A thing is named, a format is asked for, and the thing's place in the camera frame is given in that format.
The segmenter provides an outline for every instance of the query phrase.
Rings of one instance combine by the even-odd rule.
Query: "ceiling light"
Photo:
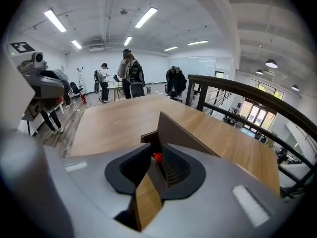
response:
[[[174,50],[174,49],[177,49],[177,47],[171,47],[171,48],[168,48],[168,49],[166,49],[164,51],[169,51],[169,50]]]
[[[271,67],[271,68],[277,68],[277,64],[276,64],[276,61],[274,61],[273,59],[269,59],[266,61],[265,63],[268,67]]]
[[[124,46],[127,46],[128,44],[129,44],[129,42],[131,41],[131,39],[132,39],[132,36],[129,36],[126,40],[125,40],[125,42],[124,42]]]
[[[79,50],[82,49],[82,47],[79,45],[77,41],[71,41]]]
[[[62,25],[52,10],[48,10],[47,12],[44,12],[44,14],[59,29],[59,31],[66,32],[66,28]]]
[[[200,44],[200,43],[206,43],[208,41],[200,41],[200,42],[192,42],[192,43],[188,43],[188,45],[195,45],[195,44]]]
[[[297,85],[293,85],[292,89],[294,89],[295,91],[299,91],[298,86]]]
[[[147,13],[140,19],[140,21],[135,25],[136,28],[140,28],[158,9],[151,7]]]

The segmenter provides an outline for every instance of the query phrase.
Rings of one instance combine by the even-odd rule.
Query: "desk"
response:
[[[220,157],[238,164],[279,194],[278,167],[272,149],[203,112],[156,94],[86,109],[75,135],[71,156],[139,145],[141,135],[157,129],[160,111],[165,112]],[[144,196],[144,188],[151,187],[149,184],[146,175],[141,182],[142,188],[140,185],[137,190],[142,226],[144,222],[150,221],[149,215],[154,216],[152,212],[149,213],[150,210],[144,210],[145,206],[140,207],[141,203],[147,204],[141,202],[141,197]],[[159,208],[157,193],[150,197],[152,203],[155,203],[154,208]]]
[[[120,96],[119,96],[119,88],[122,88],[122,83],[117,83],[115,85],[112,85],[112,86],[108,86],[107,89],[114,89],[114,102],[115,102],[115,92],[117,91],[117,94],[118,94],[118,98],[120,99]]]

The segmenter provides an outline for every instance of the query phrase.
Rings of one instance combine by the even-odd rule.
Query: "office chair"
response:
[[[185,79],[182,70],[179,67],[172,66],[166,73],[166,81],[165,93],[169,95],[170,99],[183,103],[181,99],[177,98],[181,96],[186,88],[187,80]]]
[[[79,96],[81,95],[80,92],[83,90],[82,87],[80,89],[78,89],[77,85],[74,82],[70,82],[69,86],[73,90],[74,94],[79,94]]]

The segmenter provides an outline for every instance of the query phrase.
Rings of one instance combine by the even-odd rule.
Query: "hanging jacket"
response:
[[[166,80],[167,88],[165,92],[168,95],[170,95],[172,91],[175,91],[177,95],[180,95],[186,89],[187,80],[179,67],[172,66],[166,73]]]

